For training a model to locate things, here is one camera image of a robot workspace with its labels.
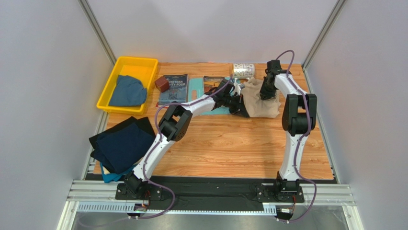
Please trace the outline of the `beige t shirt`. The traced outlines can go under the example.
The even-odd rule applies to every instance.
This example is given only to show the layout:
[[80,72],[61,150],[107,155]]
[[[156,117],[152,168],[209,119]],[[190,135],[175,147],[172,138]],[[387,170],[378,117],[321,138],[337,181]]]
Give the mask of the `beige t shirt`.
[[276,118],[279,115],[279,91],[276,96],[271,99],[262,100],[260,90],[263,81],[254,77],[244,83],[244,88],[241,90],[245,108],[250,117]]

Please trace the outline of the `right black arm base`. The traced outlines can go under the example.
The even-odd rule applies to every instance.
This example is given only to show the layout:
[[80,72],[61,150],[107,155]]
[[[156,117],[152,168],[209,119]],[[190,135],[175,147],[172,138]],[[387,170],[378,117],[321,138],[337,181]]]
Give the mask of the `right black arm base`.
[[278,185],[260,184],[255,187],[258,202],[304,203],[304,193],[299,181],[283,182]]

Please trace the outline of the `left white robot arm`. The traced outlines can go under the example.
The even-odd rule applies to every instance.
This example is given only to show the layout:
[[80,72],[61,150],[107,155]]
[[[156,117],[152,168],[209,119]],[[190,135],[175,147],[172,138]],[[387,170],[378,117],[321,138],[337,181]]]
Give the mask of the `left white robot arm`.
[[229,108],[231,114],[244,112],[243,96],[241,95],[241,90],[244,87],[245,85],[237,83],[236,79],[223,79],[218,87],[212,88],[193,101],[172,102],[160,107],[158,111],[165,107],[167,110],[159,122],[157,121],[159,113],[156,112],[155,114],[154,120],[158,134],[139,164],[125,176],[126,187],[136,197],[145,193],[147,183],[155,167],[167,150],[185,136],[189,124],[195,116],[222,106]]

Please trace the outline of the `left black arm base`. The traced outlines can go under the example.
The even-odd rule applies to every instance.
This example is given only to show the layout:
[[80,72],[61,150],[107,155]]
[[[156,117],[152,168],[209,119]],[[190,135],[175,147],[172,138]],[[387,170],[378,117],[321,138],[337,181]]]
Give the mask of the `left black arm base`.
[[161,200],[162,187],[152,184],[142,184],[136,191],[130,189],[125,183],[118,184],[115,193],[116,200]]

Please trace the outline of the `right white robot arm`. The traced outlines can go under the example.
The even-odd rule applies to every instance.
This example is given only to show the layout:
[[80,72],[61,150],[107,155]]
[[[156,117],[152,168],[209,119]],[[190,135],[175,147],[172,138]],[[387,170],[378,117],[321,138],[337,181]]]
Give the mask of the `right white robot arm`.
[[317,96],[308,94],[293,79],[279,60],[267,62],[260,98],[275,98],[278,91],[285,97],[282,126],[286,133],[284,160],[274,183],[275,194],[294,194],[300,190],[299,168],[308,135],[316,126]]

